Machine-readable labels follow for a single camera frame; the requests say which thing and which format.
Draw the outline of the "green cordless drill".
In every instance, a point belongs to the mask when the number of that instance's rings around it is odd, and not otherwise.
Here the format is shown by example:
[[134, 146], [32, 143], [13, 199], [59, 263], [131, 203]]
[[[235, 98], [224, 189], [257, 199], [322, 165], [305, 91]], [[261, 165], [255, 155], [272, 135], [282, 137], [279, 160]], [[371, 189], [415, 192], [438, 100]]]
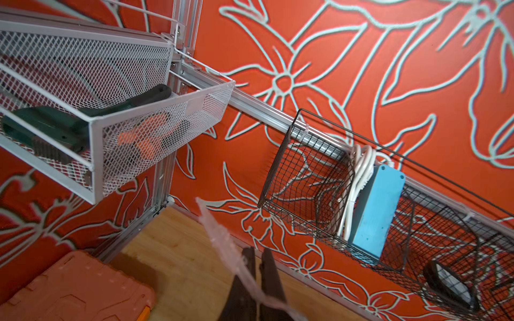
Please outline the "green cordless drill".
[[[91, 117], [106, 116], [159, 102], [170, 98], [171, 95], [170, 87], [158, 84], [140, 95], [108, 108], [81, 108], [80, 112]], [[88, 123], [75, 115], [49, 106], [23, 108], [14, 111], [13, 114], [75, 153], [80, 154], [90, 147]], [[11, 117], [4, 116], [1, 124], [6, 136], [31, 148], [34, 155], [56, 160], [65, 165], [72, 162], [71, 156], [23, 127]]]

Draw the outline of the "blue power strip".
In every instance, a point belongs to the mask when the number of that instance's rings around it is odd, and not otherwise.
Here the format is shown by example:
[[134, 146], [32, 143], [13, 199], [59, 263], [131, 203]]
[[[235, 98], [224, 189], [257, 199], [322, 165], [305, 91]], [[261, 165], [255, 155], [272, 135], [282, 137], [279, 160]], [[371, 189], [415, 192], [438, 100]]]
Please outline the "blue power strip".
[[376, 165], [372, 178], [357, 197], [348, 244], [353, 258], [377, 265], [400, 201], [406, 176], [387, 165]]

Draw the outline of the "orange tool case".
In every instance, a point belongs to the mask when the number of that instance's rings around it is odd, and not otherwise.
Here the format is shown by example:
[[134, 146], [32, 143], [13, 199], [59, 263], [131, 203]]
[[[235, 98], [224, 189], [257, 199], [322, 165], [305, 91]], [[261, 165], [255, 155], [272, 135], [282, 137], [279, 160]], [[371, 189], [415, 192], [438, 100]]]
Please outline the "orange tool case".
[[2, 320], [147, 320], [154, 289], [85, 251], [66, 254], [1, 305]]

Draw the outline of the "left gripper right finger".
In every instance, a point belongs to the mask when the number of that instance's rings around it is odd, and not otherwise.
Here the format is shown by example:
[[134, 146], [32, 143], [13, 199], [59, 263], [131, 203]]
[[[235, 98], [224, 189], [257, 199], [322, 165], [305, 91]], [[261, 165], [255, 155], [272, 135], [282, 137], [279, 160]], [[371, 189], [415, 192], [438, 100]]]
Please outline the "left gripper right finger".
[[[266, 248], [261, 257], [261, 288], [266, 295], [286, 302], [285, 292], [282, 287], [281, 279], [273, 258], [273, 253]], [[263, 304], [260, 305], [260, 320], [271, 321], [293, 321], [293, 319], [283, 310], [270, 308]]]

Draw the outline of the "orange handled tool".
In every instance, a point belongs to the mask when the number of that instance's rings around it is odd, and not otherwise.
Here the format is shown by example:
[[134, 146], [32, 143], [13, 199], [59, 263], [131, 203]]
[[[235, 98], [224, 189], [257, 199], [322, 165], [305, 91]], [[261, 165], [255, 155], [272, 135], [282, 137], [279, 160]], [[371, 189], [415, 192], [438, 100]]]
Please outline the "orange handled tool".
[[171, 120], [169, 114], [161, 112], [144, 118], [131, 130], [120, 133], [116, 142], [119, 147], [135, 151], [140, 159], [153, 160], [179, 143], [190, 127], [189, 120], [183, 119], [177, 123]]

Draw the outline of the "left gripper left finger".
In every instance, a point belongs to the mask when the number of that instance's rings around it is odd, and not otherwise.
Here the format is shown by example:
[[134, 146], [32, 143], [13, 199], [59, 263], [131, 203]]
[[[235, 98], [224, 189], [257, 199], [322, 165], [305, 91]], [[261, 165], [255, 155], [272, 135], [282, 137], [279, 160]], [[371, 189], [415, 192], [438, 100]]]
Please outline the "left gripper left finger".
[[[246, 247], [242, 250], [243, 258], [246, 260], [248, 268], [253, 280], [256, 280], [256, 261], [253, 247]], [[248, 290], [244, 287], [238, 276], [234, 277], [232, 287], [228, 294], [218, 320], [252, 320], [256, 321], [257, 303], [251, 297]]]

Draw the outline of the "black tape measure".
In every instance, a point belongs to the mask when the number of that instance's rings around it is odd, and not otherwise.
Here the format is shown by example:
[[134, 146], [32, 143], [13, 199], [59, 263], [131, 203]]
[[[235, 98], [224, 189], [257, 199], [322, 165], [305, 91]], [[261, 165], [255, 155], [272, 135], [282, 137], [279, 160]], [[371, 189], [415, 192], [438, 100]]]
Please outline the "black tape measure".
[[476, 290], [467, 286], [459, 275], [449, 267], [432, 260], [425, 266], [423, 275], [428, 287], [455, 310], [459, 312], [478, 312], [480, 310]]

